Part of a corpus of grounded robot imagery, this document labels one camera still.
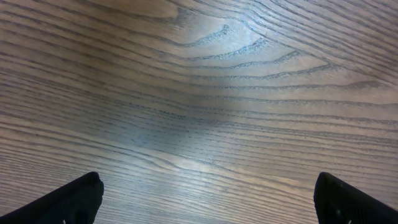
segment wooden surface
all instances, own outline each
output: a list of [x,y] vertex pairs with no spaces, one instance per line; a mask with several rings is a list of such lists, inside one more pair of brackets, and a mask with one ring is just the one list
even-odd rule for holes
[[89,171],[96,223],[398,208],[393,0],[0,0],[0,215]]

